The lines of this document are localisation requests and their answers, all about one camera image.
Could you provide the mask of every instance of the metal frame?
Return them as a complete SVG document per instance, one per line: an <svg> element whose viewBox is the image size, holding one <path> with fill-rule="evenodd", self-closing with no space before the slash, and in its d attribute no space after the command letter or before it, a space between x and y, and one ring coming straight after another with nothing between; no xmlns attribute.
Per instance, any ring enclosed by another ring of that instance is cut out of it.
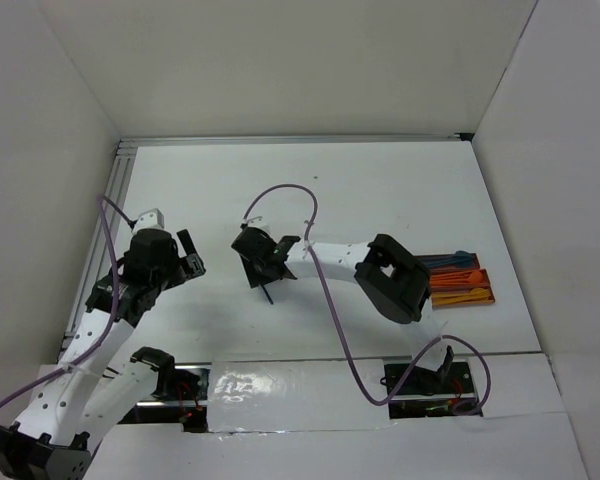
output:
<svg viewBox="0 0 600 480"><path fill-rule="evenodd" d="M380 142L454 142L460 141L459 134L439 135L310 135L310 136L254 136L254 137L155 137L155 138L123 138L120 140L109 182L105 193L118 205L124 207L131 172L139 147L186 146L186 145L280 145L298 143L380 143ZM107 219L115 237L120 219L112 209L107 209ZM91 286L109 268L106 258L104 236L98 220L89 254L78 284L71 315L67 324L60 354L66 349L73 337L78 322L85 310L84 303L91 292Z"/></svg>

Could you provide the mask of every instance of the white table surface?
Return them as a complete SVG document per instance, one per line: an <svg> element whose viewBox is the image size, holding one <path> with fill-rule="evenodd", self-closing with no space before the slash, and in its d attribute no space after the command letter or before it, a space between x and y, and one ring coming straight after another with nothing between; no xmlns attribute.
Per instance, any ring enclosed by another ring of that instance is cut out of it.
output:
<svg viewBox="0 0 600 480"><path fill-rule="evenodd" d="M192 145L139 148L124 209L135 217L158 207L169 231L188 228L207 274L165 292L118 362L145 345L179 363L343 357L317 280L271 285L271 306L249 289L230 249L253 198L288 182L310 187L319 199L316 241L353 243L388 233L414 254L477 252L496 304L437 310L445 333L484 352L540 350L469 143ZM278 191L254 214L264 215L279 238L301 234L310 207L304 193ZM118 256L129 240L121 226ZM411 353L398 326L357 285L332 281L331 288L355 356Z"/></svg>
<svg viewBox="0 0 600 480"><path fill-rule="evenodd" d="M482 395L481 367L470 362ZM362 396L353 391L351 375L338 365L343 362L241 362L235 368L214 364L212 389L226 392L223 377L233 372L238 378L239 372L244 388L237 395L245 406L237 402L228 411L212 394L210 426L231 422L230 431L245 433L192 434L179 425L118 425L106 436L87 479L586 480L547 358L497 355L488 356L487 362L494 382L484 417L387 423L372 421L378 414L388 416L386 406L370 407L374 412L361 408ZM373 385L381 374L367 366L365 383L380 397ZM271 379L278 388L271 388ZM315 418L328 415L339 418L316 429ZM291 424L301 431L284 432ZM262 433L272 427L276 433Z"/></svg>
<svg viewBox="0 0 600 480"><path fill-rule="evenodd" d="M119 425L87 479L586 480L566 413L411 419L371 431L191 434Z"/></svg>

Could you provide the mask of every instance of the cable clip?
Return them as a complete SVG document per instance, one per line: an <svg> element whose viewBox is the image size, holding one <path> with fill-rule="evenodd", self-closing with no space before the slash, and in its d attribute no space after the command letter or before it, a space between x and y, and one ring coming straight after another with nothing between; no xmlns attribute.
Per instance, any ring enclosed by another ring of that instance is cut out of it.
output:
<svg viewBox="0 0 600 480"><path fill-rule="evenodd" d="M71 373L73 371L76 371L76 372L82 373L83 375L88 375L88 376L91 376L91 377L95 377L98 380L100 380L100 378L101 378L101 375L97 375L97 374L93 373L88 368L84 368L84 367L82 367L80 365L76 365L76 364L73 364L71 362L60 362L60 363L58 363L58 366L62 370L64 370L65 372L67 372L67 373Z"/></svg>
<svg viewBox="0 0 600 480"><path fill-rule="evenodd" d="M309 255L309 247L315 245L316 242L312 242L311 240L304 241L304 248L302 249L302 259L306 259L307 255Z"/></svg>

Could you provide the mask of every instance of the white wall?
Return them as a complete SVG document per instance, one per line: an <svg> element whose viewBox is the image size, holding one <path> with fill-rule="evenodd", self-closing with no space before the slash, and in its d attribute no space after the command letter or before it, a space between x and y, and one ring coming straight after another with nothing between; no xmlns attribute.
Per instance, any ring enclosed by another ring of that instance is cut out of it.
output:
<svg viewBox="0 0 600 480"><path fill-rule="evenodd" d="M0 365L57 354L116 132L27 1L0 1Z"/></svg>
<svg viewBox="0 0 600 480"><path fill-rule="evenodd" d="M540 0L474 140L600 480L600 0Z"/></svg>
<svg viewBox="0 0 600 480"><path fill-rule="evenodd" d="M475 131L535 0L38 0L124 136Z"/></svg>

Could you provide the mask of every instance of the white panel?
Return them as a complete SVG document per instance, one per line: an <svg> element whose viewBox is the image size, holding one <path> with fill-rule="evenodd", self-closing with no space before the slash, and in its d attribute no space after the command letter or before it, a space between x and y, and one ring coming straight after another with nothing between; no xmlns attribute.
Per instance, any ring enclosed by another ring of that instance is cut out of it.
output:
<svg viewBox="0 0 600 480"><path fill-rule="evenodd" d="M487 362L492 385L489 401L482 408L485 417L564 412L560 392L546 356L496 355L488 357ZM482 397L486 388L482 363L471 357L469 366Z"/></svg>
<svg viewBox="0 0 600 480"><path fill-rule="evenodd" d="M586 480L564 413L413 419L358 432L189 434L118 426L87 479Z"/></svg>
<svg viewBox="0 0 600 480"><path fill-rule="evenodd" d="M386 397L382 360L356 366L369 393ZM389 410L362 396L347 362L216 362L208 423L212 432L372 430L389 426Z"/></svg>
<svg viewBox="0 0 600 480"><path fill-rule="evenodd" d="M600 480L600 0L540 0L474 145Z"/></svg>
<svg viewBox="0 0 600 480"><path fill-rule="evenodd" d="M356 243L388 233L414 254L478 252L497 302L436 311L440 324L448 322L444 331L487 352L539 350L468 143L198 145L138 151L127 213L159 207L167 230L189 228L208 272L165 292L119 361L145 345L186 363L342 358L316 279L272 284L271 306L260 290L248 288L230 249L253 198L290 181L318 196L316 241ZM310 208L303 192L279 191L254 213L264 215L279 238L301 233ZM129 240L129 230L120 229L120 254ZM410 353L400 327L380 316L358 285L333 281L331 288L354 355Z"/></svg>
<svg viewBox="0 0 600 480"><path fill-rule="evenodd" d="M116 141L42 16L0 2L0 365L55 358Z"/></svg>
<svg viewBox="0 0 600 480"><path fill-rule="evenodd" d="M38 0L126 135L475 131L535 0Z"/></svg>

